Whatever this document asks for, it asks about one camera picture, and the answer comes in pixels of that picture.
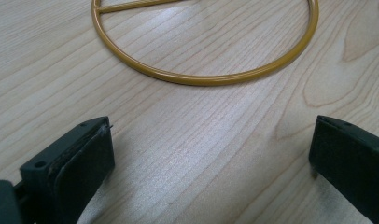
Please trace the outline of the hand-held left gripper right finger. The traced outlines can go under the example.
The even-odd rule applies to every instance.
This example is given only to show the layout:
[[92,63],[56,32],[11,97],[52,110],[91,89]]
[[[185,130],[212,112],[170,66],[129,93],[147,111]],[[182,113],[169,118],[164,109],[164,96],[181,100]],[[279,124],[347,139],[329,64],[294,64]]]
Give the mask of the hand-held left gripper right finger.
[[357,210],[379,224],[379,137],[349,122],[319,116],[309,162]]

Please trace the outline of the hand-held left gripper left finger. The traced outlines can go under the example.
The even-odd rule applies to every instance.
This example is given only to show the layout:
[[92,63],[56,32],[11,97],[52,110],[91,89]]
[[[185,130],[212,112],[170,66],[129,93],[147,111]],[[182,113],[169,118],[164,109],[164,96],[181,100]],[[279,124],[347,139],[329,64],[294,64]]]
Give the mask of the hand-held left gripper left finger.
[[78,124],[21,168],[38,224],[76,224],[115,167],[109,118]]

